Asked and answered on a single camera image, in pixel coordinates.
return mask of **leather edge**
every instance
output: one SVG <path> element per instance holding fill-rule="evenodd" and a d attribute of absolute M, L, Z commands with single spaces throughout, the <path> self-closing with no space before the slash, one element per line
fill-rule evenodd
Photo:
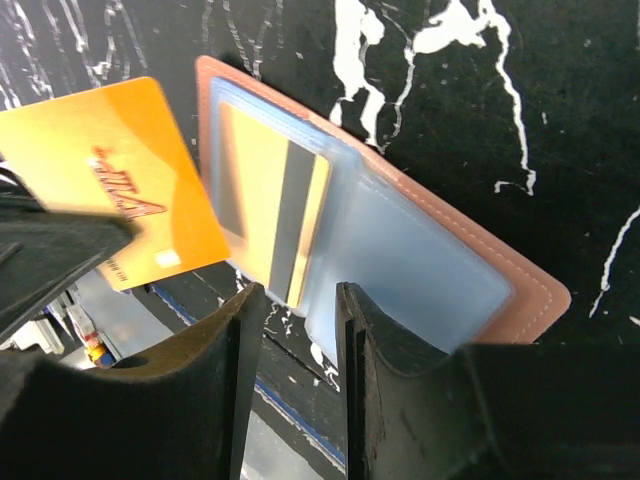
<path fill-rule="evenodd" d="M 355 148 L 367 166 L 394 185 L 447 230 L 501 272 L 514 288 L 512 298 L 476 335 L 481 343 L 531 343 L 569 307 L 567 288 L 513 248 L 489 233 L 453 206 L 388 163 L 342 128 L 249 75 L 207 56 L 196 60 L 199 114 L 199 153 L 205 189 L 210 193 L 210 80 L 222 77 L 259 95 L 283 110 Z"/>

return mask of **gold credit card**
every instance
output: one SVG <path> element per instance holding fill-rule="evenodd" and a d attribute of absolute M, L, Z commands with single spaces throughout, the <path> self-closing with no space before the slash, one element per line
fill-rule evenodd
<path fill-rule="evenodd" d="M 151 78 L 0 113 L 0 153 L 50 211 L 120 214 L 140 233 L 100 267 L 124 290 L 229 256 Z"/>
<path fill-rule="evenodd" d="M 240 109 L 220 104 L 217 213 L 234 263 L 300 303 L 330 164 Z"/>

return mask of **credit card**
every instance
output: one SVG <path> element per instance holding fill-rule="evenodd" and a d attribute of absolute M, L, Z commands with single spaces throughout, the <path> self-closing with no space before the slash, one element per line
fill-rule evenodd
<path fill-rule="evenodd" d="M 45 209 L 119 214 L 134 224 L 135 240 L 99 268 L 116 290 L 229 256 L 151 78 L 0 113 L 0 154 Z"/>

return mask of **black magnetic stripe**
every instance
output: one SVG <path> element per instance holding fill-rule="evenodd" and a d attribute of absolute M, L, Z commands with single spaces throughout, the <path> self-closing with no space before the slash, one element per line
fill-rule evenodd
<path fill-rule="evenodd" d="M 315 154 L 289 141 L 273 248 L 269 290 L 286 302 L 298 254 Z"/>
<path fill-rule="evenodd" d="M 244 238 L 246 235 L 244 218 L 240 212 L 240 196 L 238 195 L 235 174 L 231 165 L 233 162 L 232 150 L 233 147 L 228 145 L 227 142 L 220 142 L 219 181 L 216 183 L 220 200 L 215 207 L 220 224 L 231 233 Z"/>

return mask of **stitching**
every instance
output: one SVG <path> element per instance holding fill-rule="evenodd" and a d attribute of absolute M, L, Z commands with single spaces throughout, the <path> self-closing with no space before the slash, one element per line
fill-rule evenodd
<path fill-rule="evenodd" d="M 224 72 L 222 72 L 221 70 L 219 70 L 216 67 L 212 67 L 212 66 L 205 66 L 204 67 L 205 70 L 207 71 L 212 71 L 212 72 L 216 72 L 221 76 L 225 76 Z M 234 82 L 239 83 L 240 85 L 249 88 L 247 79 L 242 79 L 242 78 L 233 78 L 232 79 Z M 266 89 L 266 91 L 262 92 L 264 94 L 264 97 L 267 98 L 270 102 L 274 103 L 275 105 L 279 106 L 280 108 L 282 108 L 283 110 L 289 112 L 290 114 L 300 118 L 298 116 L 298 114 L 296 112 L 294 112 L 292 109 L 288 108 L 286 105 L 283 105 L 281 101 L 279 101 L 277 98 L 274 98 L 274 92 L 270 91 L 268 88 Z M 364 154 L 365 158 L 367 158 L 368 160 L 371 161 L 371 159 L 369 158 L 369 155 Z M 516 334 L 516 336 L 511 340 L 511 343 L 516 343 L 520 337 L 522 337 L 522 335 L 524 335 L 527 331 L 529 331 L 531 329 L 531 327 L 537 323 L 542 317 L 544 317 L 547 313 L 547 311 L 549 310 L 549 308 L 551 308 L 551 305 L 553 305 L 554 302 L 554 298 L 553 298 L 553 294 L 551 293 L 551 291 L 547 288 L 547 286 L 542 283 L 540 280 L 538 280 L 536 277 L 534 277 L 533 275 L 531 275 L 529 272 L 527 272 L 526 270 L 524 270 L 521 266 L 516 265 L 511 259 L 505 257 L 502 253 L 498 252 L 497 250 L 495 250 L 491 245 L 487 245 L 481 238 L 477 237 L 475 234 L 473 234 L 472 232 L 470 232 L 469 230 L 467 230 L 466 227 L 464 227 L 463 225 L 460 225 L 456 220 L 454 220 L 453 218 L 451 218 L 449 215 L 447 215 L 446 213 L 444 213 L 443 211 L 441 211 L 440 209 L 438 209 L 438 207 L 436 207 L 435 205 L 433 205 L 432 203 L 418 197 L 415 193 L 412 193 L 408 188 L 404 187 L 401 183 L 397 183 L 398 188 L 400 188 L 400 190 L 402 190 L 405 194 L 411 196 L 414 200 L 417 200 L 419 203 L 421 203 L 422 205 L 426 206 L 429 210 L 431 210 L 432 212 L 434 212 L 435 214 L 437 214 L 439 217 L 445 219 L 449 224 L 454 225 L 455 227 L 457 227 L 459 230 L 461 230 L 462 232 L 464 232 L 465 235 L 467 235 L 468 237 L 471 237 L 473 239 L 475 239 L 477 242 L 479 242 L 483 247 L 487 248 L 489 251 L 491 251 L 493 254 L 497 255 L 498 257 L 500 257 L 501 259 L 503 259 L 504 261 L 506 261 L 509 265 L 511 265 L 513 268 L 515 268 L 516 270 L 518 270 L 520 273 L 524 274 L 527 278 L 529 278 L 530 280 L 532 280 L 536 285 L 538 285 L 540 288 L 542 288 L 544 290 L 544 292 L 547 294 L 547 302 L 545 303 L 544 307 L 542 308 L 542 310 L 540 310 L 538 312 L 538 314 L 529 321 L 529 323 L 527 323 L 527 325 L 525 325 L 525 327 L 518 333 Z"/>
<path fill-rule="evenodd" d="M 533 275 L 531 275 L 529 272 L 527 272 L 526 270 L 524 270 L 522 267 L 520 267 L 519 265 L 516 265 L 511 259 L 505 257 L 502 253 L 498 252 L 497 250 L 495 250 L 491 245 L 487 245 L 481 238 L 477 237 L 475 234 L 473 234 L 472 232 L 470 232 L 469 230 L 467 230 L 463 225 L 460 225 L 456 220 L 454 220 L 453 218 L 451 218 L 449 215 L 447 215 L 446 213 L 442 212 L 441 210 L 438 209 L 438 207 L 436 207 L 435 205 L 433 205 L 432 203 L 427 202 L 426 200 L 418 197 L 415 193 L 412 193 L 409 191 L 409 189 L 405 188 L 403 185 L 398 184 L 398 187 L 400 188 L 400 190 L 402 190 L 403 192 L 405 192 L 406 194 L 410 195 L 411 197 L 413 197 L 415 200 L 417 200 L 418 202 L 420 202 L 421 204 L 425 205 L 426 207 L 428 207 L 430 210 L 434 211 L 435 213 L 437 213 L 439 216 L 441 216 L 442 218 L 444 218 L 445 220 L 447 220 L 449 223 L 451 223 L 452 225 L 455 225 L 458 229 L 462 230 L 467 236 L 475 239 L 476 241 L 478 241 L 482 246 L 484 246 L 485 248 L 489 249 L 492 253 L 494 253 L 495 255 L 497 255 L 498 257 L 502 258 L 503 260 L 505 260 L 509 265 L 511 265 L 512 267 L 514 267 L 516 270 L 518 270 L 519 272 L 523 273 L 527 278 L 531 279 L 536 285 L 538 285 L 539 287 L 541 287 L 545 293 L 547 294 L 547 303 L 544 305 L 544 307 L 542 308 L 542 310 L 540 310 L 540 312 L 538 312 L 538 314 L 529 321 L 529 323 L 527 323 L 527 325 L 522 329 L 522 331 L 520 331 L 520 333 L 518 333 L 513 340 L 511 340 L 511 343 L 515 343 L 518 341 L 518 339 L 524 335 L 538 320 L 540 320 L 540 318 L 542 318 L 547 311 L 549 310 L 549 308 L 551 307 L 551 305 L 554 302 L 553 299 L 553 294 L 551 293 L 551 291 L 547 288 L 547 286 L 545 284 L 543 284 L 540 280 L 538 280 L 536 277 L 534 277 Z"/>
<path fill-rule="evenodd" d="M 412 212 L 411 210 L 409 210 L 406 205 L 404 204 L 399 204 L 398 200 L 394 200 L 392 198 L 390 198 L 388 195 L 385 195 L 383 192 L 381 192 L 380 190 L 378 190 L 377 188 L 375 188 L 374 185 L 371 185 L 369 183 L 365 183 L 365 182 L 360 182 L 360 184 L 362 185 L 362 188 L 366 188 L 369 192 L 371 192 L 371 194 L 373 195 L 377 195 L 380 196 L 382 198 L 384 198 L 385 200 L 389 201 L 391 204 L 391 207 L 398 211 L 400 214 L 405 215 L 405 217 L 411 221 L 415 226 L 417 226 L 421 231 L 422 230 L 429 230 L 429 227 L 425 226 L 420 219 L 414 214 L 414 212 Z M 402 194 L 400 195 L 400 199 L 402 202 L 407 202 L 407 199 L 402 198 Z M 482 257 L 480 257 L 476 252 L 473 251 L 473 249 L 471 249 L 466 243 L 462 242 L 460 239 L 458 239 L 458 237 L 456 237 L 449 229 L 447 229 L 446 227 L 444 227 L 443 225 L 440 225 L 439 223 L 437 223 L 438 227 L 443 228 L 448 235 L 453 236 L 453 238 L 455 238 L 458 242 L 459 245 L 462 248 L 454 248 L 451 245 L 447 245 L 447 248 L 449 249 L 449 251 L 451 251 L 451 253 L 456 257 L 456 258 L 460 258 L 460 259 L 464 259 L 464 257 L 462 256 L 462 251 L 464 252 L 468 252 L 471 253 L 471 258 L 470 259 L 466 259 L 465 263 L 467 263 L 467 265 L 470 265 L 471 268 L 476 272 L 476 273 L 483 273 L 486 270 L 486 266 L 487 266 L 487 262 L 482 259 Z M 436 237 L 438 237 L 439 239 L 443 238 L 443 235 L 440 232 L 433 232 L 433 230 L 430 230 L 431 233 L 433 233 Z"/>

